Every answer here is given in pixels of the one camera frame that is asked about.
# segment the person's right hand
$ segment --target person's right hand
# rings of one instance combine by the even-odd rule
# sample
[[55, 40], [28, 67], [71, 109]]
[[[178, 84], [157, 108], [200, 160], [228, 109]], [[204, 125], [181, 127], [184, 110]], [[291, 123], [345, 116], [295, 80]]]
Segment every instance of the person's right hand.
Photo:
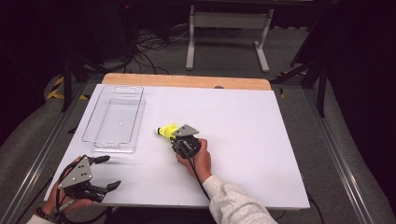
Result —
[[[201, 143], [201, 149], [193, 158], [191, 158], [191, 161], [192, 164], [195, 164], [195, 170], [201, 182], [204, 183], [210, 176], [212, 176], [212, 173], [210, 171], [211, 159], [210, 153], [207, 151], [207, 141], [201, 138], [198, 140]], [[176, 158], [180, 164], [184, 165], [187, 168], [189, 174], [195, 178], [195, 173], [192, 170], [189, 161], [187, 159], [181, 158], [181, 156], [178, 154], [176, 154]]]

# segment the person's arm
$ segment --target person's arm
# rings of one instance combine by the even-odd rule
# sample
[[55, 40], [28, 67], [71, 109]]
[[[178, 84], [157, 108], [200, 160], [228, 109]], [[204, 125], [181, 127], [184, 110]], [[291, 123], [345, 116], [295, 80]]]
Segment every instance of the person's arm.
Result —
[[[238, 185], [224, 183], [211, 173], [210, 153], [207, 141], [200, 139], [201, 149], [194, 156], [196, 172], [210, 198], [210, 213], [217, 223], [276, 223], [267, 209], [247, 196]], [[177, 155], [177, 161], [184, 165], [189, 174], [195, 174], [185, 159]]]
[[[81, 157], [78, 157], [77, 159], [75, 159], [73, 162], [79, 161], [81, 160]], [[37, 213], [37, 211], [35, 210], [35, 213], [32, 215], [32, 217], [30, 218], [30, 220], [27, 222], [28, 224], [49, 224], [49, 223], [53, 223], [48, 221], [45, 218], [40, 217], [40, 215], [44, 215], [45, 217], [48, 217], [52, 211], [52, 209], [55, 209], [56, 207], [56, 190], [58, 188], [58, 182], [56, 182], [53, 187], [52, 190], [49, 194], [49, 198], [46, 201], [46, 203], [44, 204], [44, 206], [41, 208], [41, 211], [39, 213]], [[61, 189], [60, 191], [60, 198], [62, 199], [64, 197], [64, 190]], [[70, 201], [72, 201], [73, 199], [69, 196], [65, 196], [64, 199], [62, 200], [62, 204], [66, 204], [69, 203]], [[82, 208], [82, 207], [86, 207], [86, 206], [91, 206], [93, 204], [93, 201], [90, 199], [77, 199], [75, 200], [74, 203], [72, 203], [70, 206], [68, 206], [66, 209], [64, 209], [63, 213], [64, 214], [69, 214], [71, 212], [73, 212], [76, 209]]]

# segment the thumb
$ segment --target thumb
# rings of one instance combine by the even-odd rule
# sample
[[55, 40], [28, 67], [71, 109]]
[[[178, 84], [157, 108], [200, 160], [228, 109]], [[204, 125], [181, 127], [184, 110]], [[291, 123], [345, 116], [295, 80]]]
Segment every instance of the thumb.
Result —
[[70, 205], [67, 209], [64, 210], [65, 214], [69, 214], [71, 212], [73, 212], [76, 209], [82, 208], [82, 207], [88, 207], [93, 205], [93, 201], [90, 199], [80, 199], [77, 200], [75, 203], [73, 203], [72, 205]]

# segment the human hand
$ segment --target human hand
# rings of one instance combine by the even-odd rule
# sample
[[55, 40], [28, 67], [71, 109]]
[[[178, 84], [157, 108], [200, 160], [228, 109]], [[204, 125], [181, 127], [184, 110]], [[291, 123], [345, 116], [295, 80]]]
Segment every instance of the human hand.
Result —
[[[192, 164], [195, 165], [195, 170], [199, 176], [199, 179], [202, 183], [204, 183], [210, 176], [212, 176], [212, 173], [210, 171], [211, 158], [210, 153], [207, 151], [207, 141], [201, 138], [198, 139], [198, 141], [201, 143], [201, 149], [193, 158], [191, 158], [191, 160]], [[189, 161], [187, 159], [181, 158], [181, 156], [178, 154], [176, 154], [176, 158], [180, 164], [184, 165], [187, 168], [189, 174], [195, 178], [195, 173], [192, 170]]]
[[[73, 162], [78, 162], [81, 160], [81, 157], [76, 158]], [[56, 207], [56, 191], [58, 189], [58, 181], [53, 185], [52, 190], [49, 194], [49, 198], [45, 205], [43, 206], [43, 212], [46, 215], [49, 215], [51, 210]], [[93, 201], [90, 199], [73, 199], [72, 197], [65, 196], [64, 197], [64, 190], [60, 190], [59, 198], [61, 200], [61, 204], [64, 205], [66, 203], [69, 203], [72, 200], [75, 200], [70, 206], [68, 206], [66, 209], [63, 210], [64, 214], [69, 214], [73, 212], [76, 209], [86, 207], [86, 206], [91, 206], [93, 205]]]

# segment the person's left hand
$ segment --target person's left hand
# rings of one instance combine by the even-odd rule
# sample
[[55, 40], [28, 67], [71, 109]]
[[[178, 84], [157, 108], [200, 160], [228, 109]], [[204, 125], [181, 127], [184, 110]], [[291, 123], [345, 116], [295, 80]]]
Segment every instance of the person's left hand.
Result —
[[[76, 161], [80, 161], [81, 157], [76, 158], [73, 162]], [[47, 200], [47, 202], [45, 203], [45, 205], [43, 206], [43, 212], [47, 215], [50, 214], [52, 208], [56, 207], [56, 190], [58, 188], [58, 181], [53, 185], [52, 190], [50, 192], [49, 198]], [[66, 204], [70, 201], [73, 200], [73, 198], [66, 196], [64, 198], [64, 190], [61, 189], [60, 190], [60, 196], [59, 198], [62, 201], [62, 205]], [[68, 206], [66, 209], [63, 210], [64, 214], [69, 214], [71, 212], [73, 212], [76, 209], [82, 208], [82, 207], [86, 207], [86, 206], [91, 206], [93, 205], [93, 201], [91, 199], [75, 199], [75, 202], [73, 204], [71, 204], [70, 206]]]

